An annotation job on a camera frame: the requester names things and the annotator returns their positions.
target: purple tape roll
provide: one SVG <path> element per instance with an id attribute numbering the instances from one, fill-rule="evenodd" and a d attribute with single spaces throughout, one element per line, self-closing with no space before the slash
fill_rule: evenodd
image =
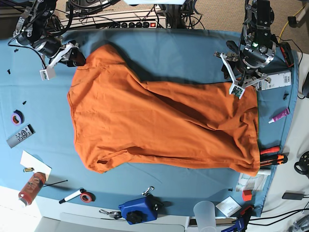
<path id="1" fill-rule="evenodd" d="M 11 121 L 13 122 L 14 125 L 19 126 L 24 122 L 24 116 L 19 110 L 15 110 L 12 113 Z"/>

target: tape roll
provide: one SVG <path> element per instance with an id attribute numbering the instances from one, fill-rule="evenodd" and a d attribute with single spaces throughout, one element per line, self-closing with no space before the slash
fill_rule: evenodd
<path id="1" fill-rule="evenodd" d="M 92 202 L 92 194 L 89 192 L 83 192 L 81 194 L 81 199 L 83 202 L 86 202 L 86 203 Z"/>
<path id="2" fill-rule="evenodd" d="M 24 116 L 19 110 L 15 110 L 12 113 L 11 120 L 14 125 L 19 126 L 24 122 Z"/>

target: screwdriver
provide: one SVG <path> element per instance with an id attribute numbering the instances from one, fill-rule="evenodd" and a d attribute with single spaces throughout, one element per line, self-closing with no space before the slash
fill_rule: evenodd
<path id="1" fill-rule="evenodd" d="M 286 163 L 286 162 L 284 162 L 283 159 L 280 159 L 280 160 L 274 160 L 274 161 L 271 161 L 271 162 L 263 163 L 260 166 L 264 167 L 264 166 L 270 166 L 270 165 L 280 165 L 280 164 L 284 164 L 284 163 Z"/>
<path id="2" fill-rule="evenodd" d="M 267 153 L 274 153 L 278 151 L 280 151 L 280 146 L 273 146 L 271 148 L 260 151 L 260 155 L 267 154 Z"/>
<path id="3" fill-rule="evenodd" d="M 268 157 L 264 157 L 264 159 L 261 160 L 261 164 L 265 162 L 281 160 L 281 159 L 284 159 L 284 155 L 278 154 L 278 155 L 268 156 Z"/>

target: glue tube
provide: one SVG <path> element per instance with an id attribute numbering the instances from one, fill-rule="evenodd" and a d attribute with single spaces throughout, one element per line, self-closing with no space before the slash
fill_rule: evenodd
<path id="1" fill-rule="evenodd" d="M 268 123 L 273 123 L 275 121 L 278 121 L 279 119 L 288 116 L 290 114 L 290 110 L 289 108 L 286 108 L 285 110 L 283 110 L 281 113 L 277 114 L 276 116 L 274 116 Z"/>

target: white desk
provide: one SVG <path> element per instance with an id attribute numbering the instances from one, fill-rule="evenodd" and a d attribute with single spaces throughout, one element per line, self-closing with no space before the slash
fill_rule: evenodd
<path id="1" fill-rule="evenodd" d="M 299 67 L 299 88 L 301 88 L 309 72 L 309 55 L 304 54 Z M 289 161 L 277 167 L 274 179 L 266 197 L 261 218 L 272 217 L 286 213 L 291 210 L 301 209 L 306 206 L 309 199 L 301 201 L 283 200 L 282 195 L 287 191 L 303 191 L 309 194 L 309 179 L 298 174 L 294 170 L 294 164 L 299 161 L 303 153 L 309 151 L 309 99 L 297 99 L 292 125 L 284 147 L 284 153 L 289 153 Z M 292 223 L 302 217 L 302 213 L 297 213 L 281 222 L 271 226 L 248 226 L 248 232 L 281 232 L 288 229 Z M 267 219 L 252 221 L 252 223 L 269 224 L 277 219 Z"/>

